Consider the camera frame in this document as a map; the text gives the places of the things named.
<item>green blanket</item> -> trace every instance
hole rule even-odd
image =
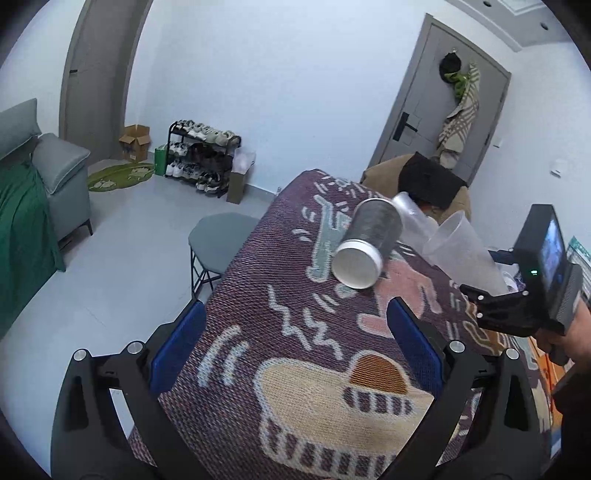
[[[65,271],[45,188],[29,164],[0,171],[0,338],[56,270]]]

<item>gray tile floor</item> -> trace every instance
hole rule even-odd
[[[100,170],[113,164],[102,161]],[[53,414],[72,353],[121,351],[171,322],[190,300],[187,238],[200,218],[241,212],[260,218],[269,202],[246,195],[240,205],[206,197],[180,181],[154,176],[132,188],[91,193],[85,228],[67,246],[65,273],[55,273],[0,341],[0,408],[39,464],[49,471]],[[209,287],[202,290],[209,295]],[[132,421],[113,394],[126,433]]]

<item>knitted blanket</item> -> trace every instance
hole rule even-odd
[[[386,325],[396,296],[448,339],[486,354],[518,349],[548,429],[529,341],[479,329],[457,285],[412,249],[398,244],[372,289],[351,290],[332,276],[332,252],[355,206],[377,195],[319,170],[302,173],[207,302],[207,329],[160,402],[214,478],[379,476],[433,400]],[[466,404],[443,460],[457,454],[479,395]],[[152,461],[136,431],[130,442]]]

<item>door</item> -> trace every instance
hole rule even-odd
[[[480,108],[454,173],[469,184],[495,131],[511,74],[467,39],[427,17],[411,60],[407,80],[382,134],[372,164],[400,155],[419,152],[429,158],[437,151],[444,121],[457,101],[453,86],[444,82],[439,64],[456,51],[466,72],[471,62],[480,70]]]
[[[152,0],[87,0],[66,61],[60,136],[90,150],[88,164],[122,158],[129,75]]]

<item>gray sofa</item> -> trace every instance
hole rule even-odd
[[[45,186],[58,240],[83,225],[93,233],[86,185],[88,155],[87,149],[54,134],[41,135],[36,98],[0,112],[0,174],[3,168],[32,161]]]

